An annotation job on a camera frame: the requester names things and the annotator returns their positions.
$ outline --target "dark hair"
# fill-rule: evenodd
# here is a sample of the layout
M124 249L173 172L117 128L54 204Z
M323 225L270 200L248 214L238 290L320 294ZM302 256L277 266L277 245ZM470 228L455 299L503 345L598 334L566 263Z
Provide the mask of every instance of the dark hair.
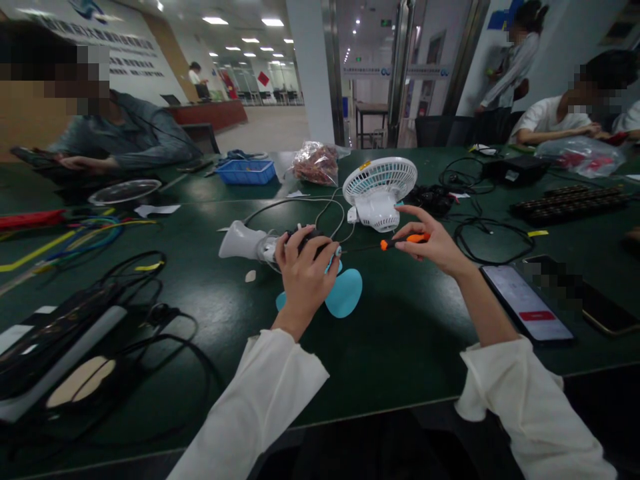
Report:
M28 20L0 22L0 64L7 64L10 75L3 79L48 80L55 77L55 66L76 64L77 46L48 28Z
M622 90L638 80L638 56L630 50L607 50L581 67L581 80L598 90Z
M540 0L524 2L515 12L514 22L528 32L542 33L542 26L549 6L542 6Z

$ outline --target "blue basket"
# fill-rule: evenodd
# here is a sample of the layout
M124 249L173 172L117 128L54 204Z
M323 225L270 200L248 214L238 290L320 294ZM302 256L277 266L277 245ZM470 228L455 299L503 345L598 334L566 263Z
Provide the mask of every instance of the blue basket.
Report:
M227 185L266 185L275 177L271 160L231 160L215 172Z

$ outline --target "orange screwdriver handle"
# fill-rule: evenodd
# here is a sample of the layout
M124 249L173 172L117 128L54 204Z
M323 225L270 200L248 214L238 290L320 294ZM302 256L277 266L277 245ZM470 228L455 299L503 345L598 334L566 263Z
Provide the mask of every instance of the orange screwdriver handle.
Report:
M428 233L412 233L410 235L406 235L405 237L400 237L394 240L382 240L380 242L380 248L383 251L387 251L388 249L395 248L395 244L401 241L408 241L411 243L426 243L431 238Z

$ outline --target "woman's left hand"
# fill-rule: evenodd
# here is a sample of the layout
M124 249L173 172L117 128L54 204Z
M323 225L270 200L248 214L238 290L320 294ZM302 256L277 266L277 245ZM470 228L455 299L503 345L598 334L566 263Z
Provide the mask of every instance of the woman's left hand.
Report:
M298 246L314 228L313 225L308 225L298 230L288 242L288 235L284 234L279 238L275 250L287 302L271 329L280 328L290 333L296 342L300 340L315 312L329 296L340 264L338 256L334 256L340 244L332 242L328 237L313 238L307 242L302 252L298 252ZM323 245L326 247L314 259L318 248Z

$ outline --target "hand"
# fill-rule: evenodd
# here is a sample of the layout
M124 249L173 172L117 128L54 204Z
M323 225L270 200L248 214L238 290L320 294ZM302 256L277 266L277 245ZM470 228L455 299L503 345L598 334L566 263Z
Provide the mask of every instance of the hand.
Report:
M271 329L280 328L290 333L296 342L300 340L315 312L329 296L340 264L338 256L334 256L340 244L332 242L328 237L309 240L302 252L298 254L298 246L314 228L314 225L308 225L298 230L289 238L286 245L288 235L284 234L279 238L275 249L275 258L282 272L287 302ZM318 248L322 245L326 247L314 260Z
M88 157L64 157L58 162L69 170L86 171L89 175L106 175L109 170L119 168L118 162L112 158L98 160Z
M418 207L403 205L396 210L418 217L420 222L410 222L402 227L393 238L404 237L412 232L431 235L426 243L400 242L395 248L410 254L414 259L422 261L428 258L444 273L458 280L469 272L475 272L472 262L464 256L442 224L430 214Z

